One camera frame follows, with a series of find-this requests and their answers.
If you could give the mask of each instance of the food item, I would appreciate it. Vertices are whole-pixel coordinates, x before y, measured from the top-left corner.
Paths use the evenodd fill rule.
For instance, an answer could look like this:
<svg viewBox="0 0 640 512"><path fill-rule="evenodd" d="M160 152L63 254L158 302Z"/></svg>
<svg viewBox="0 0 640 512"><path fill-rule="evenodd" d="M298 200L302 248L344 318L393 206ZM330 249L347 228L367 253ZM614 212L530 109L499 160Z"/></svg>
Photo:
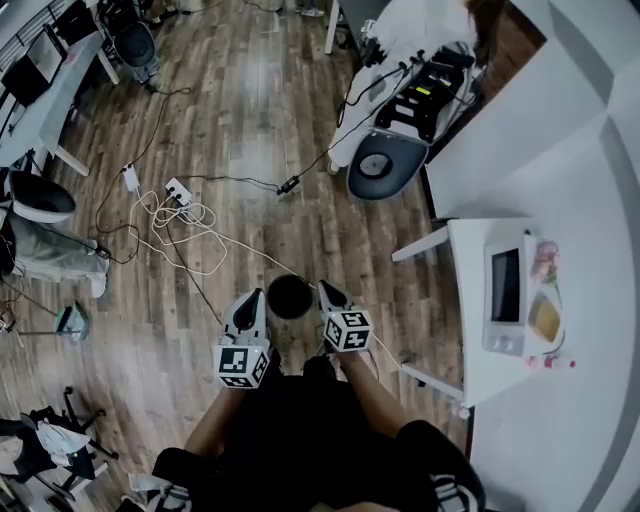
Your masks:
<svg viewBox="0 0 640 512"><path fill-rule="evenodd" d="M529 311L529 326L536 335L548 343L553 343L560 329L560 314L553 302L538 292Z"/></svg>

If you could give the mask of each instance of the white desk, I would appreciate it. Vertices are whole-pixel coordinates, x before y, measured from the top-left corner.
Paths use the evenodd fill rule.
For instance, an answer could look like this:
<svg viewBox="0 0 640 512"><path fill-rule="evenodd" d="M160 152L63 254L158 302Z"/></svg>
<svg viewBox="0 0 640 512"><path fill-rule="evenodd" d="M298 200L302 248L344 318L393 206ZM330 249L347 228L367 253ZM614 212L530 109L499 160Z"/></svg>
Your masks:
<svg viewBox="0 0 640 512"><path fill-rule="evenodd" d="M451 396L462 407L473 407L534 373L519 357L489 352L482 348L485 246L487 241L518 236L526 229L535 231L535 224L531 219L450 220L446 227L392 255L393 261L402 261L447 240L451 242L462 320L463 385L453 386L413 364L403 364L402 369L421 382Z"/></svg>
<svg viewBox="0 0 640 512"><path fill-rule="evenodd" d="M60 67L51 87L29 105L13 133L5 130L0 138L0 166L11 165L30 149L42 145L52 156L60 157L83 176L89 174L87 166L60 146L58 140L73 98L96 55L111 81L118 83L118 75L101 50L101 45L102 36L94 32L69 47L67 60Z"/></svg>

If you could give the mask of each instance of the power strip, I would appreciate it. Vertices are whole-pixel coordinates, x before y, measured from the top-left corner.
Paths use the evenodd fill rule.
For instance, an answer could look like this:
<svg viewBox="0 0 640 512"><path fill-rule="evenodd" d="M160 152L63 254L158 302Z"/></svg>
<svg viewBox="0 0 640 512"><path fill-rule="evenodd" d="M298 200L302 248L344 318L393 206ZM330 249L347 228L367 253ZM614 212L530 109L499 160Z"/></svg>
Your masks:
<svg viewBox="0 0 640 512"><path fill-rule="evenodd" d="M176 178L171 178L166 187L168 194L175 198L182 206L191 204L193 196Z"/></svg>

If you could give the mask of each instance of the white cable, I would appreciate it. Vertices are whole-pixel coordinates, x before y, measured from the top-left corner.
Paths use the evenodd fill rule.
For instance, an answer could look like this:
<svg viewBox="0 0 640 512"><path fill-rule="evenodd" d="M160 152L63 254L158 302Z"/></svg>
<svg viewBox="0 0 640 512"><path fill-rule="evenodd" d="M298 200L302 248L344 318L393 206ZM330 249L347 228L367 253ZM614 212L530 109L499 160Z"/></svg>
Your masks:
<svg viewBox="0 0 640 512"><path fill-rule="evenodd" d="M391 353L391 350L389 350L387 348L387 346L382 342L382 340L380 338L378 338L378 336L376 335L376 333L372 332L371 334L373 334L373 337L375 338L375 340L380 344L380 346L385 350L385 352L387 353L387 355L389 356L389 358L391 359L391 361L393 361L393 364L398 368L398 370L402 371L402 365L398 362L398 360L393 356L393 354Z"/></svg>
<svg viewBox="0 0 640 512"><path fill-rule="evenodd" d="M164 256L164 258L174 267L176 268L183 268L185 270L188 270L189 272L193 273L193 274L199 274L199 275L203 275L203 276L210 276L212 275L214 272L216 272L216 270L218 270L220 268L220 265L222 265L222 263L224 262L224 260L227 258L227 254L228 254L228 249L227 246L224 244L224 242L222 241L222 239L218 236L218 234L213 231L211 229L211 226L213 226L216 222L216 216L213 213L213 211L209 208L207 208L206 206L200 204L200 203L195 203L193 205L189 205L189 206L183 206L180 208L168 208L165 207L164 204L167 202L168 198L165 199L164 201L162 201L162 203L160 203L160 200L158 199L158 195L153 192L147 192L144 195L140 195L140 189L136 189L137 193L138 193L138 200L133 204L133 206L131 207L131 210L129 211L129 234L131 236L133 236L136 240L138 240L141 244L146 245L149 249L151 249L154 252L157 252L159 254L162 254L162 256ZM152 195L152 197L155 198L156 201L156 207L153 208L153 206L151 207L151 209L149 209L147 207L147 205L145 205L142 201L145 197L147 197L148 195ZM179 265L177 263L174 263L173 261L171 261L171 259L169 258L169 256L167 256L167 254L162 250L162 249L158 249L156 247L154 247L153 245L151 245L150 243L142 240L138 235L136 235L132 230L131 230L131 226L133 225L133 211L135 210L136 206L138 204L142 204L142 207L147 211L147 213L149 213L150 215L152 215L152 222L151 222L151 229L153 231L153 233L156 235L156 237L162 242L163 245L172 245L170 242L167 243L164 241L164 239L158 234L158 232L156 231L156 227L164 227L168 224L168 221L178 217L182 222L184 222L187 225L194 225L194 226L198 226L200 228L203 229L203 231L201 231L200 233L197 233L196 235L193 235L191 237L185 238L183 240L178 240L175 243L182 243L182 242L187 242L189 240L193 240L194 238L197 238L201 235L204 235L206 233L212 233L220 242L220 245L222 246L222 248L224 249L224 255L222 256L222 259L218 262L218 264L213 268L213 270L209 271L209 272L203 272L200 270L195 270L195 269L191 269L188 267L185 267L184 265ZM191 213L189 211L189 209L191 207L200 207L202 208L202 215L200 217L196 217L195 215L193 215L193 213ZM202 219L205 217L206 212L209 211L211 212L211 214L213 215L213 221L210 224L203 224L202 223ZM163 212L165 214L165 216L167 214L169 214L171 217L167 220L166 217L162 217L160 219L158 219L158 214L160 212ZM187 219L185 220L185 218L182 216L182 214L186 214Z"/></svg>
<svg viewBox="0 0 640 512"><path fill-rule="evenodd" d="M212 235L214 235L218 241L220 242L220 245L223 247L224 249L224 256L222 257L222 259L218 262L218 264L214 267L213 270L209 271L209 272L203 272L203 271L199 271L199 270L194 270L191 268L187 268L184 265L179 265L177 263L174 263L173 261L171 261L171 259L167 256L167 254L161 250L158 249L157 247L152 246L150 243L142 240L141 238L139 238L132 230L131 227L129 227L129 234L131 236L133 236L134 238L136 238L137 240L140 241L140 243L142 243L143 245L146 245L147 247L149 247L151 250L153 250L154 252L160 253L164 256L164 258L174 267L177 268L184 268L185 270L189 270L190 272L194 273L194 274L199 274L199 275L203 275L203 276L210 276L212 275L214 272L216 272L219 268L220 265L222 265L222 263L224 262L224 260L227 257L227 254L229 253L229 250L227 248L227 246L225 245L225 243L223 242L224 240L227 240L228 242L232 242L234 244L237 244L241 247L244 247L245 249L254 252L256 254L259 254L260 256L262 256L263 258L268 259L269 261L271 261L272 263L275 263L276 265L278 265L280 268L286 270L287 272L289 272L290 274L293 274L294 276L298 276L298 274L296 274L293 270L291 270L289 267L283 265L282 263L280 263L279 261L275 260L274 258L272 258L271 256L258 251L257 249L254 249L253 247L250 247L247 244L244 244L238 240L235 240L233 238L230 238L226 235L223 235L222 233L219 233L218 231L215 231L213 228L213 226L215 225L216 221L217 221L217 217L216 214L214 213L214 211L209 208L208 206L205 206L201 203L192 203L188 206L181 206L179 208L169 208L164 206L165 203L167 202L168 198L165 199L164 201L160 202L160 199L158 198L158 195L154 192L154 191L149 191L146 192L143 195L140 195L140 189L136 189L137 193L138 193L138 200L133 204L133 206L131 207L131 210L129 212L129 224L130 226L133 225L133 212L136 208L136 206L138 204L141 204L142 207L146 210L146 212L152 216L152 222L151 222L151 230L153 231L153 233L156 235L156 237L158 238L158 240L160 240L160 242L163 245L173 245L173 244L179 244L179 243L183 243L183 242L188 242L189 240L193 240L194 238L197 238L199 236L202 235L206 235L207 233L211 233ZM151 207L147 207L146 204L144 204L143 200L147 197L147 196L151 196L152 198L155 199L155 204L157 205L155 208L153 205L151 205ZM193 213L192 209L193 208L199 208L200 211L197 212L199 213L199 215L196 215ZM211 221L209 223L204 223L204 219L206 218L207 214L209 214L209 216L211 217ZM175 240L173 243L171 242L166 242L161 236L160 234L156 231L156 228L161 229L166 227L169 222L171 222L173 219L178 218L180 221L182 221L183 223L187 224L188 226L197 226L199 228L202 229L202 231L200 231L199 233L196 233L193 236L184 238L182 240Z"/></svg>

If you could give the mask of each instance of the person's leg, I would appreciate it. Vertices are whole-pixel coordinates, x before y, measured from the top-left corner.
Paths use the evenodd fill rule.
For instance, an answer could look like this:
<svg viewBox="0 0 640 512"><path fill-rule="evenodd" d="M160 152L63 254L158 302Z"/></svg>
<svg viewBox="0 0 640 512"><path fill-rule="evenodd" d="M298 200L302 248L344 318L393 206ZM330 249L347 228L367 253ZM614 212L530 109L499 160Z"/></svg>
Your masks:
<svg viewBox="0 0 640 512"><path fill-rule="evenodd" d="M161 20L166 20L178 14L178 9L172 0L164 0L164 12L160 14Z"/></svg>
<svg viewBox="0 0 640 512"><path fill-rule="evenodd" d="M149 28L159 28L162 26L160 15L164 12L164 2L162 0L153 0L149 8Z"/></svg>

